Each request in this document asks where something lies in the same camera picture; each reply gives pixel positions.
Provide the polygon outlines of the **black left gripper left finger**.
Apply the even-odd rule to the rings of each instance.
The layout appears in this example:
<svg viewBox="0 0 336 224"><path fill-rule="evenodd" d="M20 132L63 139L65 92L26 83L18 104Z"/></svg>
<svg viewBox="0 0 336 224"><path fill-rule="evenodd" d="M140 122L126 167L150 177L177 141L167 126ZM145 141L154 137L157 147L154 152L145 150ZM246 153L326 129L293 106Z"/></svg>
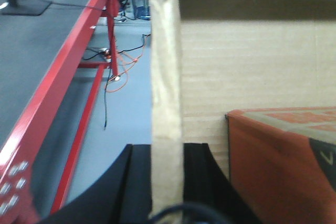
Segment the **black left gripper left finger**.
<svg viewBox="0 0 336 224"><path fill-rule="evenodd" d="M87 190L41 223L147 223L151 147L128 144Z"/></svg>

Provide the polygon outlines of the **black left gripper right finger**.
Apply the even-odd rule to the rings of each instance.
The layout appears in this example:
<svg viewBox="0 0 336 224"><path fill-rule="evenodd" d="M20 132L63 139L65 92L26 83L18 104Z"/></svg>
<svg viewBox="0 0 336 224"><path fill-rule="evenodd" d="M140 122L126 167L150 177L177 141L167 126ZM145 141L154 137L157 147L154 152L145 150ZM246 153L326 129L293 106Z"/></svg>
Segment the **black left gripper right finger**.
<svg viewBox="0 0 336 224"><path fill-rule="evenodd" d="M230 223L261 223L232 187L206 143L184 144L183 198L215 209Z"/></svg>

